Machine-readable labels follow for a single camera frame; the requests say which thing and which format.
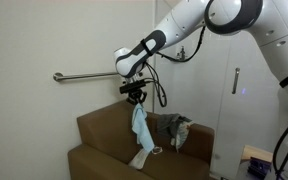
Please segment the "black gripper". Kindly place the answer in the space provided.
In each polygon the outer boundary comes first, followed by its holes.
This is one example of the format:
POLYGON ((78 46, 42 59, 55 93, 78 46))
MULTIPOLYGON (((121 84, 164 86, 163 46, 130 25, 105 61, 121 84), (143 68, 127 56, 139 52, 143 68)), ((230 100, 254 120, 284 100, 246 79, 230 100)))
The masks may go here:
POLYGON ((132 105, 143 104, 146 100, 147 93, 141 89, 135 90, 128 93, 128 98, 126 99, 132 105))

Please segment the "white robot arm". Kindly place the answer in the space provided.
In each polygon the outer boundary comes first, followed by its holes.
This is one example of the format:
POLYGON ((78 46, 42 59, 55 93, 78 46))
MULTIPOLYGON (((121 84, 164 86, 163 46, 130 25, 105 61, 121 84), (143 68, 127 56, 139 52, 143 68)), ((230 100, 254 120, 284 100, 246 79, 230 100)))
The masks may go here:
POLYGON ((146 60, 191 35, 199 28, 233 36, 247 32, 256 42, 272 75, 279 82, 279 118, 267 118, 265 102, 250 110, 226 107, 215 140, 215 169, 233 177, 242 147, 263 147, 278 138, 273 153, 274 176, 288 180, 288 0, 182 0, 133 49, 115 52, 116 70, 131 79, 146 60))

